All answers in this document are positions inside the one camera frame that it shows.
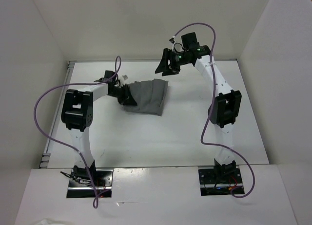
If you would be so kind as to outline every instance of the black metal base plate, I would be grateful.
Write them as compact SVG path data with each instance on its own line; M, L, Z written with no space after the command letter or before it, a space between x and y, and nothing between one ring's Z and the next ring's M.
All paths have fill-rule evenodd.
M232 191L233 194L245 193L239 168L236 168L234 174L224 179L222 182L217 182L217 184L213 167L198 169L198 175L201 196L228 195L231 194L230 191L233 187L236 188Z
M103 193L101 197L112 197L112 182L113 170L112 169L97 169L95 174L95 185L97 193L101 193L104 188L109 191ZM94 198L95 194L93 188L90 186L78 184L73 180L69 180L66 198Z

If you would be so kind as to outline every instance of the white table surface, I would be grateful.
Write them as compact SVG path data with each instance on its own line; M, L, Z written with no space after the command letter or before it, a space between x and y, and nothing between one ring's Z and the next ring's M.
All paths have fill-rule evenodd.
M240 166L245 190L252 185ZM16 225L44 218L67 225L295 225L296 220L276 165L253 166L256 185L244 199L200 196L198 168L115 169L112 198L66 199L68 179L59 169L31 171Z
M212 93L203 77L192 66L181 67L179 75L161 77L154 74L158 62L123 62L119 75L126 83L162 78L169 81L162 116L127 113L115 98L105 96L94 103L94 120L90 126L91 151L97 167L168 167L207 166L214 164L216 149L200 143ZM242 93L241 107L234 128L234 149L251 164L268 164L259 129L236 61L219 61L217 66L228 83ZM93 82L105 70L114 70L113 62L76 63L71 83ZM53 136L71 143L58 114ZM205 141L215 142L210 124ZM72 168L74 152L50 142L48 168ZM239 157L238 164L245 164Z

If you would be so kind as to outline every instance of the black bracket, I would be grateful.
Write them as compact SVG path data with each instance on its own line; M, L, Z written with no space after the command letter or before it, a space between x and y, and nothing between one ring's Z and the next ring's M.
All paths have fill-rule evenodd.
M61 114L66 128L84 131L93 120L93 93L68 89Z
M228 94L219 94L219 96L215 97L211 122L221 128L224 128L227 124L234 124L238 116L241 99L242 94L240 91L234 90Z
M233 174L236 170L236 162L233 160L230 164L219 164L216 160L214 160L214 173L219 181L224 181L227 179L229 175Z

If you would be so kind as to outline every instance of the cable connector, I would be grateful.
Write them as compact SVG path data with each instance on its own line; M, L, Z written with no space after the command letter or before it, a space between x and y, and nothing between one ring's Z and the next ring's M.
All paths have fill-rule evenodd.
M206 67L207 66L211 67L212 65L216 65L216 63L215 62L213 62L213 63L209 62L208 65L206 65Z
M175 36L173 36L172 38L169 39L169 42L171 42L172 44L175 43Z
M86 185L86 186L90 186L91 185L91 180L89 180L89 179L82 179L81 177L75 176L73 173L68 174L68 173L63 172L63 171L60 171L60 173L65 175L67 178L77 182L78 184L82 184L82 185Z

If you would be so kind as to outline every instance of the red wire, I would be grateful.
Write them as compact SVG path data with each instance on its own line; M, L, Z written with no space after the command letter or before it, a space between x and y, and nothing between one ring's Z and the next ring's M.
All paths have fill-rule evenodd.
M237 186L237 180L233 176L231 176L231 178L235 181L234 187L236 187Z

